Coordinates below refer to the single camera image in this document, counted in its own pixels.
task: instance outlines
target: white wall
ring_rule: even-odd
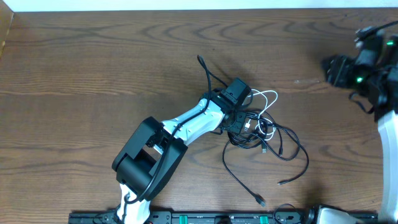
[[[398,0],[4,0],[14,12],[398,7]]]

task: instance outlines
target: wooden edge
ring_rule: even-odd
[[[2,55],[2,50],[6,44],[6,37],[10,31],[13,17],[14,12],[8,8],[3,0],[0,0],[0,58]]]

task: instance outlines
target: white cable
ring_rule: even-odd
[[[272,106],[272,105],[276,102],[276,100],[278,99],[278,93],[277,93],[276,91],[274,91],[274,90],[266,90],[266,91],[259,91],[259,90],[256,90],[256,89],[251,89],[251,90],[257,92],[257,93],[255,93],[255,94],[253,94],[253,96],[262,95],[262,96],[266,99],[266,104],[265,104],[265,106],[264,106],[264,109],[259,113],[259,117],[258,117],[258,120],[257,120],[257,125],[256,125],[256,127],[255,127],[255,129],[256,129],[257,127],[259,128],[259,127],[261,126],[261,125],[260,125],[260,116],[265,112],[266,109],[268,109],[270,106]],[[275,99],[274,99],[274,101],[273,101],[270,105],[268,105],[268,98],[264,95],[264,93],[270,93],[270,92],[275,93]],[[272,123],[272,121],[270,121],[270,120],[267,119],[267,118],[265,118],[265,120],[267,120],[270,124]],[[275,131],[276,131],[276,128],[273,127],[271,133],[264,133],[264,132],[262,131],[262,128],[259,128],[259,130],[260,130],[260,132],[261,132],[262,134],[271,135],[268,139],[265,139],[265,141],[269,141],[269,140],[271,140],[272,137],[274,136],[274,133],[275,133]]]

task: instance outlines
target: wooden table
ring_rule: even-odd
[[[226,135],[206,134],[152,205],[264,211],[322,202],[377,210],[377,125],[349,91],[324,82],[320,60],[356,55],[356,29],[397,19],[398,9],[18,13],[0,59],[0,223],[66,223],[73,210],[116,207],[111,163],[139,123],[174,118],[206,91],[197,54],[226,82],[240,77],[279,93],[269,112],[298,134],[310,168],[278,186],[305,165],[302,152],[283,162],[229,147],[227,163],[267,200],[263,209],[225,171]],[[288,156],[294,145],[285,137],[284,146]]]

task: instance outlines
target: table surface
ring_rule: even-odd
[[[321,202],[377,211],[377,125],[349,91],[324,82],[320,60],[356,55],[356,29],[397,19],[398,9],[16,14],[0,59],[0,223],[66,223],[75,210],[116,207],[111,163],[139,123],[174,118],[207,90],[197,54],[226,82],[240,77],[277,91],[269,112],[298,134],[310,167],[279,186],[302,170],[302,152],[284,162],[260,148],[229,147],[228,165],[267,200],[262,208],[221,163],[226,135],[205,134],[152,205],[265,211]],[[284,139],[288,156],[294,145]]]

